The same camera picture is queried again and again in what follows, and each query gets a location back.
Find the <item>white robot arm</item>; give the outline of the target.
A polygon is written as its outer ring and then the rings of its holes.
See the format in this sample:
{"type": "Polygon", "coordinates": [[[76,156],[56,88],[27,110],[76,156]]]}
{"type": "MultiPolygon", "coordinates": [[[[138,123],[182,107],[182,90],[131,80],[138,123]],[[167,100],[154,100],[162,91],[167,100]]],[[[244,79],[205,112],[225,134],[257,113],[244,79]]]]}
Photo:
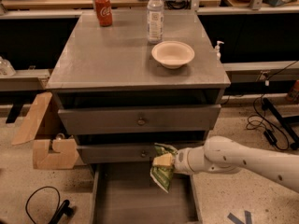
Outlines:
{"type": "Polygon", "coordinates": [[[222,136],[208,138],[200,147],[176,149],[155,144],[150,176],[165,192],[170,189],[173,173],[237,173],[247,169],[281,186],[299,192],[299,156],[271,150],[245,147],[222,136]]]}

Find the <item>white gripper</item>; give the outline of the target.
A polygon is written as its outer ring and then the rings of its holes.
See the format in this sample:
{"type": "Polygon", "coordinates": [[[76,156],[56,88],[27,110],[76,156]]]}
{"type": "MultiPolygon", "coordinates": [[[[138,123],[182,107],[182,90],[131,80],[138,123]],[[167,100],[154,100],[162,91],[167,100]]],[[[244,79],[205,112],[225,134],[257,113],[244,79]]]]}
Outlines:
{"type": "Polygon", "coordinates": [[[159,157],[155,157],[152,165],[157,167],[169,168],[174,163],[176,173],[184,175],[193,175],[194,170],[192,169],[189,163],[189,156],[191,152],[192,149],[189,147],[180,149],[176,154],[175,159],[173,158],[173,155],[171,153],[166,153],[159,157]]]}

